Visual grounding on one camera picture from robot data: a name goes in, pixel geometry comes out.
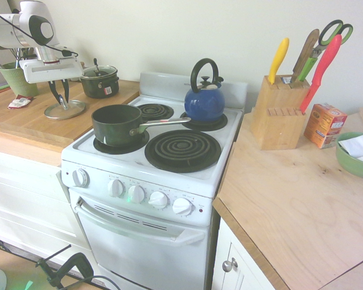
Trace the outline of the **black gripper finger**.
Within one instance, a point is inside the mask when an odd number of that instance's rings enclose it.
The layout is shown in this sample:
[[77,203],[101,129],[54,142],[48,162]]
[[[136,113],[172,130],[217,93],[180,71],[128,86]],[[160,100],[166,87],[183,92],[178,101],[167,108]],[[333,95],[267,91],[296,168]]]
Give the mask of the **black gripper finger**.
[[65,100],[66,103],[68,103],[69,102],[69,90],[70,90],[68,80],[63,79],[63,80],[61,80],[61,82],[62,82],[62,85],[64,87],[64,100]]
[[50,91],[53,94],[53,96],[55,97],[55,99],[57,100],[57,102],[61,105],[62,104],[62,99],[63,97],[58,93],[57,89],[56,89],[56,84],[55,81],[49,81],[48,85],[50,87]]

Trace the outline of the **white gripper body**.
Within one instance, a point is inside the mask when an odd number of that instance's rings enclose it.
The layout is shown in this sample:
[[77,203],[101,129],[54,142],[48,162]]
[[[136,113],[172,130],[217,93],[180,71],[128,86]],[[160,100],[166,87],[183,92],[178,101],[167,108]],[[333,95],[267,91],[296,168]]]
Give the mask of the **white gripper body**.
[[82,65],[72,57],[59,59],[52,63],[45,63],[37,59],[21,60],[19,64],[28,83],[75,79],[83,76]]

